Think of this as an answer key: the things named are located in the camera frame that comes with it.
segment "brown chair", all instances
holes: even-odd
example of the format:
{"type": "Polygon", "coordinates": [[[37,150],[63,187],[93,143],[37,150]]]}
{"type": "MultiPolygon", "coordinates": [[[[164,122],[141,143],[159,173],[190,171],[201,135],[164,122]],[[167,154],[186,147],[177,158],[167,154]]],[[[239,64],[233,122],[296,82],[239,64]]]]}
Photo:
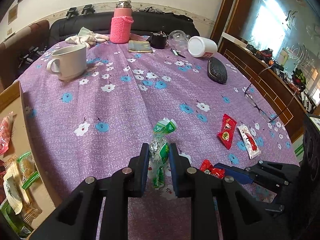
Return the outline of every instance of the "brown chair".
{"type": "Polygon", "coordinates": [[[32,46],[40,47],[49,37],[49,22],[43,20],[18,31],[0,44],[0,92],[17,78],[19,57],[32,46]]]}

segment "mug handle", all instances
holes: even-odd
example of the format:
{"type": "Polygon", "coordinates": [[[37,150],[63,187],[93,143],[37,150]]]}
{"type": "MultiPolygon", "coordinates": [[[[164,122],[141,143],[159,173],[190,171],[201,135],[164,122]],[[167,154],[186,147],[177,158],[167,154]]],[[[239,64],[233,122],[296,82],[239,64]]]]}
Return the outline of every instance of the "mug handle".
{"type": "Polygon", "coordinates": [[[54,58],[52,60],[50,60],[47,64],[47,71],[50,73],[50,74],[53,74],[53,75],[58,75],[58,76],[61,76],[61,72],[60,71],[52,71],[52,63],[55,62],[56,60],[58,60],[58,62],[60,62],[60,60],[58,58],[54,58]]]}

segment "metal screw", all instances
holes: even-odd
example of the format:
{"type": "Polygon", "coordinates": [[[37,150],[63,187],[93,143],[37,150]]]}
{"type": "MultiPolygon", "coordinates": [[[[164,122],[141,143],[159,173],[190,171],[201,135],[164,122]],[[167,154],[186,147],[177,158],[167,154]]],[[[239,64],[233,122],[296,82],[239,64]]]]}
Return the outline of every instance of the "metal screw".
{"type": "Polygon", "coordinates": [[[132,169],[129,168],[129,167],[125,167],[125,168],[122,169],[122,173],[124,173],[124,174],[129,174],[131,172],[132,172],[132,169]]]}
{"type": "Polygon", "coordinates": [[[189,174],[195,174],[197,172],[197,169],[194,167],[187,168],[187,173],[189,174]]]}
{"type": "Polygon", "coordinates": [[[232,176],[225,176],[224,180],[226,183],[232,183],[235,181],[235,179],[232,176]]]}
{"type": "Polygon", "coordinates": [[[91,184],[92,182],[94,182],[94,177],[87,177],[87,178],[85,178],[85,180],[84,180],[86,183],[88,183],[88,184],[91,184]]]}

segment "eyeglasses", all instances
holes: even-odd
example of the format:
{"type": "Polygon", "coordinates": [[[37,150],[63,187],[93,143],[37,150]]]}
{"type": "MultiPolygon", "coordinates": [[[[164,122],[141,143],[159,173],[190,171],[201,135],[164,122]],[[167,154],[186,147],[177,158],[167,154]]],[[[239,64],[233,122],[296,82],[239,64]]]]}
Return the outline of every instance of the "eyeglasses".
{"type": "MultiPolygon", "coordinates": [[[[260,74],[261,74],[263,71],[265,71],[265,70],[267,70],[267,69],[269,69],[269,68],[271,68],[271,67],[268,67],[268,68],[263,69],[263,70],[257,75],[257,77],[260,76],[260,74]]],[[[290,101],[289,104],[286,106],[286,108],[281,111],[281,113],[277,114],[277,115],[274,116],[274,117],[269,117],[261,108],[258,107],[258,105],[256,104],[256,102],[253,100],[252,95],[250,95],[250,93],[249,93],[248,90],[250,89],[251,85],[252,85],[252,82],[250,83],[250,85],[249,85],[249,86],[247,87],[247,89],[245,90],[245,92],[244,92],[244,97],[248,100],[248,102],[250,103],[250,105],[252,105],[254,108],[257,108],[257,109],[258,109],[258,112],[259,112],[259,114],[261,115],[261,117],[262,117],[264,120],[266,120],[267,122],[272,122],[272,121],[274,121],[275,119],[277,119],[277,118],[279,117],[279,115],[281,115],[281,114],[288,108],[288,106],[290,105],[290,103],[292,102],[292,100],[294,99],[294,97],[295,97],[295,95],[296,95],[296,91],[295,91],[294,94],[293,94],[293,97],[292,97],[291,101],[290,101]]]]}

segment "pink thermos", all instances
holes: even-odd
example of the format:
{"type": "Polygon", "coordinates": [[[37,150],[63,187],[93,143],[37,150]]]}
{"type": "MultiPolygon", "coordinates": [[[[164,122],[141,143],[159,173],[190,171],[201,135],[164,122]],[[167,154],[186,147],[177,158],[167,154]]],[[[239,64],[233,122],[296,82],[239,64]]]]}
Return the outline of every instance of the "pink thermos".
{"type": "Polygon", "coordinates": [[[132,20],[131,0],[119,0],[111,20],[110,41],[127,43],[130,39],[132,20]]]}

